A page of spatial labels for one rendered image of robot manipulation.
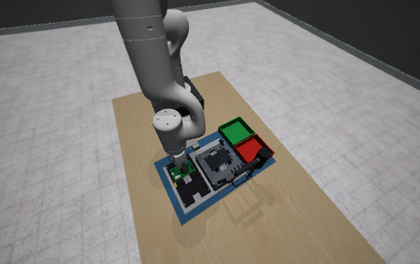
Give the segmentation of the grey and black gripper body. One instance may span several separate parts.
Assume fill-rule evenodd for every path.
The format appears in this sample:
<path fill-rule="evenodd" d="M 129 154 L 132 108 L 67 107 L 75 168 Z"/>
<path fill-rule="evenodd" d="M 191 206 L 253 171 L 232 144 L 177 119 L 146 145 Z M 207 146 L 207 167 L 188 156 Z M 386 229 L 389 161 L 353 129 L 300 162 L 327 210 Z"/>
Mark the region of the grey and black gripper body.
<path fill-rule="evenodd" d="M 178 155 L 170 155 L 177 169 L 182 167 L 182 163 L 188 164 L 185 151 Z"/>

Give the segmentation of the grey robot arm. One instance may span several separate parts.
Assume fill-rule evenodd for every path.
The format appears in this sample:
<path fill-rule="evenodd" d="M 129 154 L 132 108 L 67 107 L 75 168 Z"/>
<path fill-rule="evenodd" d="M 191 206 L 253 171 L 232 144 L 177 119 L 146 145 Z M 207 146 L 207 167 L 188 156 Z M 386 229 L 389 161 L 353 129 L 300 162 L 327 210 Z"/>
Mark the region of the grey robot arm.
<path fill-rule="evenodd" d="M 191 93 L 191 86 L 184 82 L 180 56 L 189 32 L 186 15 L 176 9 L 167 12 L 167 0 L 109 3 L 144 96 L 151 101 L 181 105 L 190 112 L 181 117 L 174 109 L 163 109 L 153 117 L 152 124 L 165 152 L 178 155 L 189 147 L 193 151 L 200 149 L 196 138 L 205 133 L 204 109 Z M 171 41 L 169 45 L 167 40 Z"/>

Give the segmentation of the green circuit board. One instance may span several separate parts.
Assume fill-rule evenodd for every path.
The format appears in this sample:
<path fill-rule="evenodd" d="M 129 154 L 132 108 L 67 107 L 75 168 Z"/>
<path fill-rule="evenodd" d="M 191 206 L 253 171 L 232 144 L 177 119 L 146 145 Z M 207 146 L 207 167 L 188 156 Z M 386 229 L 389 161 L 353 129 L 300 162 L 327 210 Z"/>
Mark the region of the green circuit board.
<path fill-rule="evenodd" d="M 172 177 L 175 181 L 178 181 L 180 178 L 183 178 L 183 177 L 189 175 L 189 173 L 195 171 L 195 168 L 194 168 L 193 164 L 190 162 L 189 159 L 188 159 L 187 166 L 188 166 L 189 172 L 185 173 L 185 174 L 182 174 L 181 169 L 177 169 L 176 166 L 171 168 L 170 172 L 171 172 L 171 175 L 172 175 Z"/>

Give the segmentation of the red bin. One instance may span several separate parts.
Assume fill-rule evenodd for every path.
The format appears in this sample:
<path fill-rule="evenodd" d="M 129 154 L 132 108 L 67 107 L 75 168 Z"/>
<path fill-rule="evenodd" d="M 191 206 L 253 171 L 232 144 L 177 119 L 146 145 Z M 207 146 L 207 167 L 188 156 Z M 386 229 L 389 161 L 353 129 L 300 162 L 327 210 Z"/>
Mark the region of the red bin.
<path fill-rule="evenodd" d="M 245 164 L 252 161 L 260 148 L 267 148 L 271 151 L 271 156 L 274 154 L 272 149 L 257 135 L 253 135 L 234 147 L 234 152 L 238 155 L 241 161 Z"/>

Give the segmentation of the green open-top bin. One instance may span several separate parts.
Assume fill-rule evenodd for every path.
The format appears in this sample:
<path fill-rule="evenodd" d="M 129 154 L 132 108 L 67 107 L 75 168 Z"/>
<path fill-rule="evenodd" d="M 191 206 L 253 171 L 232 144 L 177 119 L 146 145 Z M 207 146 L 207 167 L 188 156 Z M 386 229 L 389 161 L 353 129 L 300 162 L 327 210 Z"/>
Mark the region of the green open-top bin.
<path fill-rule="evenodd" d="M 255 135 L 255 131 L 240 116 L 220 126 L 218 132 L 232 149 L 236 144 Z"/>

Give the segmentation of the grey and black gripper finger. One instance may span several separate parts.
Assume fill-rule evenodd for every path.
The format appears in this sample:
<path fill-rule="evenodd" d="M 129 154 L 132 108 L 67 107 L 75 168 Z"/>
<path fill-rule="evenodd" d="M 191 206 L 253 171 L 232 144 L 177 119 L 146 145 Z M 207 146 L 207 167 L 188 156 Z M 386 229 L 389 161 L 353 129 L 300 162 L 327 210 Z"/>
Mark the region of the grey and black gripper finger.
<path fill-rule="evenodd" d="M 185 174 L 185 173 L 188 173 L 189 172 L 189 169 L 188 169 L 187 164 L 182 163 L 182 167 L 183 167 L 183 168 L 181 168 L 182 174 Z"/>

